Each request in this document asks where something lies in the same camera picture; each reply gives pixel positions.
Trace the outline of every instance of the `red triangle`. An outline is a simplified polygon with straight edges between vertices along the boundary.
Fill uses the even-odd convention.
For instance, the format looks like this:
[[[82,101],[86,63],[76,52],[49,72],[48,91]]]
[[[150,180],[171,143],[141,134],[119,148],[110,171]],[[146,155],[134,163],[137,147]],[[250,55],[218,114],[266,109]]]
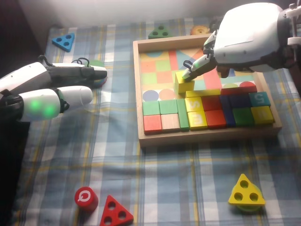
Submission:
[[[111,195],[108,195],[103,209],[102,220],[99,226],[121,226],[132,223],[133,215],[126,210]]]

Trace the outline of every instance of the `checkered fabric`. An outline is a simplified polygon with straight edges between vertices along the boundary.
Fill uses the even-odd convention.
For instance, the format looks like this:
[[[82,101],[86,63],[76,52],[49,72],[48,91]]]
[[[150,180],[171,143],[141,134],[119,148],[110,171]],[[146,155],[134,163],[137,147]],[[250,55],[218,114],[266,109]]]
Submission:
[[[174,36],[188,35],[208,19],[51,29],[50,62],[100,60],[109,78],[84,109],[31,124],[13,225],[97,226],[109,194],[133,214],[135,226],[301,225],[301,102],[287,70],[265,74],[283,124],[278,137],[140,148],[132,43],[161,23]],[[70,53],[51,44],[69,32]],[[241,173],[266,200],[256,214],[228,205]],[[90,216],[74,202],[81,186],[99,197]]]

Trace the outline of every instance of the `triangle block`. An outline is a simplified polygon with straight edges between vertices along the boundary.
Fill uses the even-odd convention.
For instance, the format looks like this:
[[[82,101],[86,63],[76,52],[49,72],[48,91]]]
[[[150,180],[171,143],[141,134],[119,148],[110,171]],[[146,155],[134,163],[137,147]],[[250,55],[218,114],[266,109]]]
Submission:
[[[265,205],[261,192],[249,181],[245,174],[240,175],[228,202],[239,206]]]
[[[160,25],[149,34],[149,39],[160,39],[172,37],[168,29],[164,25]]]
[[[56,45],[57,47],[65,50],[66,52],[70,52],[72,49],[72,44],[74,41],[74,33],[65,34],[56,38],[52,39],[52,44]]]
[[[99,226],[121,226],[131,224],[134,220],[133,215],[126,210],[111,195],[108,195],[103,209],[102,220]]]

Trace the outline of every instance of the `table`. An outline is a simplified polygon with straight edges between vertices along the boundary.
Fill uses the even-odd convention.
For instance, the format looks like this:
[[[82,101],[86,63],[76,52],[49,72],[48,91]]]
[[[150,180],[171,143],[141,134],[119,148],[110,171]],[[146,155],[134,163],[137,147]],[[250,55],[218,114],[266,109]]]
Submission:
[[[51,121],[33,122],[13,208],[14,225],[99,225],[107,195],[134,216],[134,225],[301,225],[301,100],[287,70],[265,73],[282,120],[278,137],[141,149],[138,143],[132,42],[165,24],[188,35],[207,18],[51,29],[50,62],[104,61],[108,80],[92,103]],[[51,39],[75,32],[66,53]],[[246,215],[228,205],[241,173],[262,191],[266,206]],[[75,191],[99,197],[80,214]]]

